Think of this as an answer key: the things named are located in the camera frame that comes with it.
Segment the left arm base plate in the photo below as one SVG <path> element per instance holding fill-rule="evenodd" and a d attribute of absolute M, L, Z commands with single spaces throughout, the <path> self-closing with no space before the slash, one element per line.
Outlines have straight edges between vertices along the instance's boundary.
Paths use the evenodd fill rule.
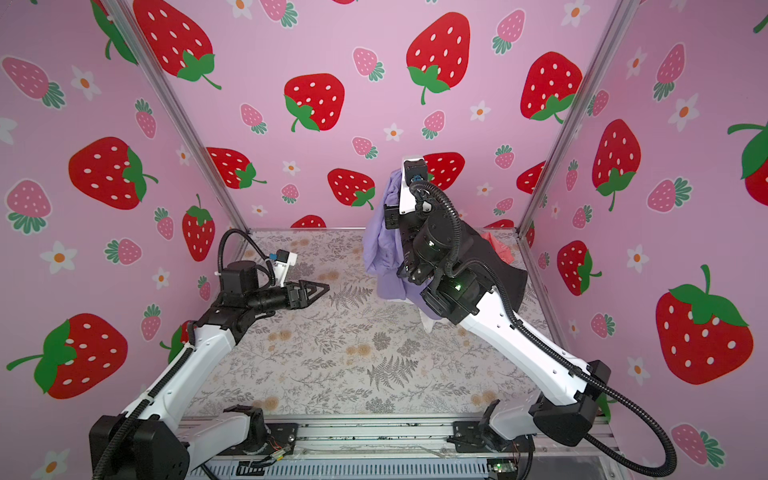
<path fill-rule="evenodd" d="M 266 458 L 275 452 L 282 456 L 292 455 L 298 429 L 298 423 L 266 423 L 262 430 L 250 433 L 245 441 L 231 447 L 230 452 L 258 458 Z"/>

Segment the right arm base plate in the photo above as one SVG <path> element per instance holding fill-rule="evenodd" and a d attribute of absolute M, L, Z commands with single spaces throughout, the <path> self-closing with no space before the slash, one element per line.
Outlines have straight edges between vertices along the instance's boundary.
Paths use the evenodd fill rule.
<path fill-rule="evenodd" d="M 521 435 L 506 440 L 480 421 L 453 422 L 452 433 L 446 441 L 453 444 L 458 453 L 522 454 L 535 451 L 532 436 Z"/>

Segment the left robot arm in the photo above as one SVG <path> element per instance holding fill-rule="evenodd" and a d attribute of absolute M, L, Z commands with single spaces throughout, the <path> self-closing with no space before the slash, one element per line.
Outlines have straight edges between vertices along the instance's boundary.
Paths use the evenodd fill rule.
<path fill-rule="evenodd" d="M 305 309 L 329 285 L 284 279 L 289 264 L 237 261 L 219 270 L 220 293 L 188 327 L 188 340 L 156 381 L 121 414 L 102 416 L 89 442 L 95 479 L 184 479 L 224 450 L 258 436 L 258 412 L 234 407 L 190 430 L 181 421 L 209 374 L 257 321 Z M 265 285 L 259 271 L 267 272 Z"/>

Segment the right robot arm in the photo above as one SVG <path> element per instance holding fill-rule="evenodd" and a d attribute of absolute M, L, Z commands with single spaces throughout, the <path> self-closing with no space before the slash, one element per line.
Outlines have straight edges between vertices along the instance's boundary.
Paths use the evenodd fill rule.
<path fill-rule="evenodd" d="M 419 287 L 427 311 L 490 344 L 538 389 L 523 403 L 495 400 L 487 407 L 481 422 L 486 444 L 503 449 L 537 434 L 569 447 L 592 441 L 610 370 L 560 349 L 518 314 L 527 272 L 439 206 L 403 214 L 387 205 L 382 225 L 403 251 L 398 278 Z"/>

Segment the purple cloth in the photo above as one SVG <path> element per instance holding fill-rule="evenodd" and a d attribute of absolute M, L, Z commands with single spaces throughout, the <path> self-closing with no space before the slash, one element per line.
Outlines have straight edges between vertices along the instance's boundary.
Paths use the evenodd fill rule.
<path fill-rule="evenodd" d="M 409 301 L 424 310 L 428 316 L 437 318 L 436 314 L 429 312 L 421 297 L 425 286 L 414 285 L 397 275 L 404 260 L 401 236 L 397 229 L 386 228 L 385 209 L 387 206 L 399 204 L 401 181 L 402 173 L 397 169 L 390 174 L 386 187 L 378 193 L 381 196 L 379 205 L 375 207 L 363 236 L 364 267 L 368 274 L 376 277 L 376 292 L 381 299 Z"/>

